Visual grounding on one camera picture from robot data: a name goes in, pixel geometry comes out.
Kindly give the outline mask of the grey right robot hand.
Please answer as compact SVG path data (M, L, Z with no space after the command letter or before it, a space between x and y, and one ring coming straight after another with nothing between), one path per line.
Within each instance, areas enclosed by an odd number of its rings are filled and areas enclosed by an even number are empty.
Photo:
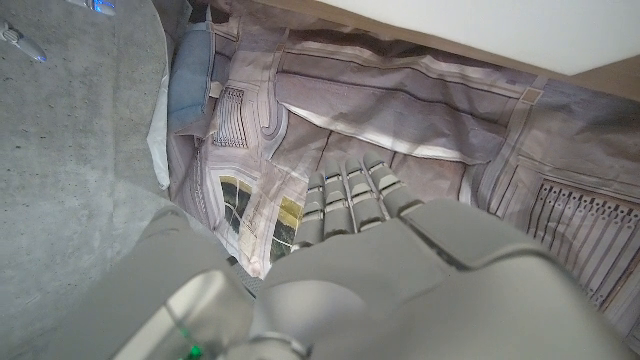
M87 8L95 13L106 16L116 15L116 6L114 1L110 0L66 0L68 3ZM1 40L18 48L29 58L44 63L47 56L44 49L34 40L24 35L15 26L11 25L6 19L1 19Z

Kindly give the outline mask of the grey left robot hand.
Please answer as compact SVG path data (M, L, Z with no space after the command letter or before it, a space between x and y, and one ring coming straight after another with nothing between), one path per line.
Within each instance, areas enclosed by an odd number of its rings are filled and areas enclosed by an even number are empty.
M375 153L311 176L257 292L175 207L66 317L51 359L630 359L539 244L423 202Z

